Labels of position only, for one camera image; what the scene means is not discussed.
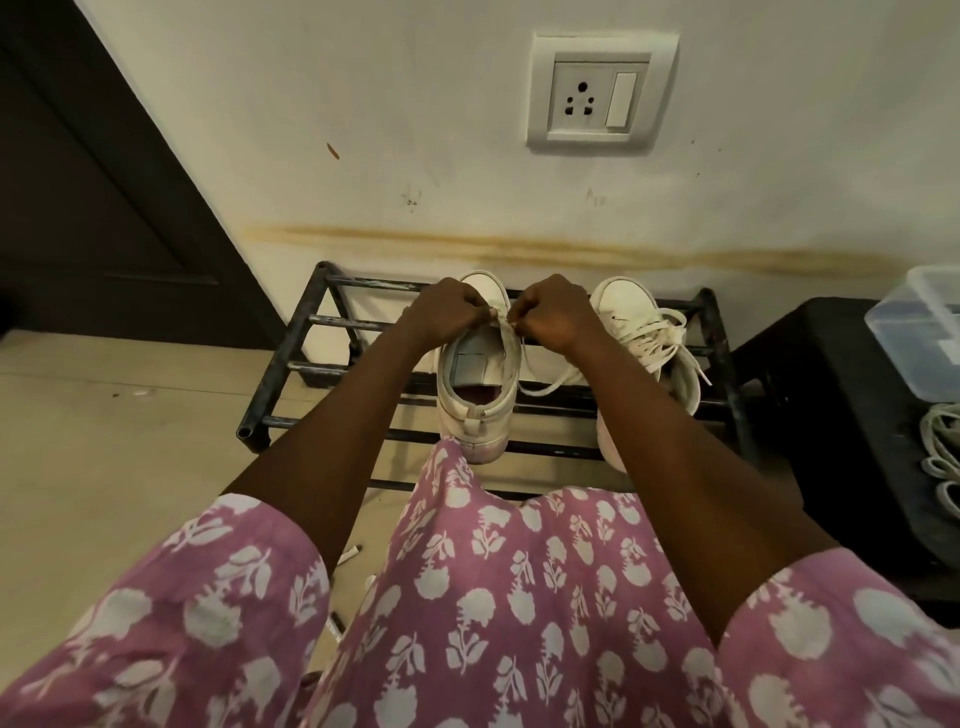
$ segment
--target forearm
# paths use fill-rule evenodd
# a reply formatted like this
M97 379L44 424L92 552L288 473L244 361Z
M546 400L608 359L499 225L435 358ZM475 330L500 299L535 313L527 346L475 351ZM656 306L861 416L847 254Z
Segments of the forearm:
M610 336L573 363L711 637L771 575L836 543L691 418Z
M256 497L296 522L332 571L422 354L422 344L404 327L382 333L333 391L227 491Z

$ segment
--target transparent plastic box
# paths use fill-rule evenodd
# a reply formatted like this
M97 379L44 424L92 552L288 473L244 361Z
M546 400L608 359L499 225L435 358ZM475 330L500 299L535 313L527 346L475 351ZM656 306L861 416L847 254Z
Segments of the transparent plastic box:
M921 400L960 401L960 265L921 265L866 315Z

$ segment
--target hand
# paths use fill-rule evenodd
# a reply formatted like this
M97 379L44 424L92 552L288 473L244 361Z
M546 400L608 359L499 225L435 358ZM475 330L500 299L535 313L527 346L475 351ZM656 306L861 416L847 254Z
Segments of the hand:
M517 335L532 336L568 360L576 357L578 348L596 341L596 336L609 338L587 291L559 274L527 288L511 307L507 321Z
M493 316L490 305L473 286L447 278L424 288L396 326L426 353L449 344L470 328L488 324Z

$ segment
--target shoe tongue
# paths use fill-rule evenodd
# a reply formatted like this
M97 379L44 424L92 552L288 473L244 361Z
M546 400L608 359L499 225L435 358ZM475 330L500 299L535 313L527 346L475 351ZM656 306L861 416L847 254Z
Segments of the shoe tongue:
M506 354L500 329L483 326L471 331L457 346L450 369L450 386L502 387Z

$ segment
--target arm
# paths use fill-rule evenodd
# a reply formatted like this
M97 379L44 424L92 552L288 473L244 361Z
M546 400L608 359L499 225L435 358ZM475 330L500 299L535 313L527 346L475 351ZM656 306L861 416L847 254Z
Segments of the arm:
M509 320L587 378L663 550L715 643L770 576L837 546L607 334L584 289L552 276L523 293Z
M420 358L489 322L473 288L443 279L377 337L337 387L227 488L295 522L332 570L356 521L403 385Z

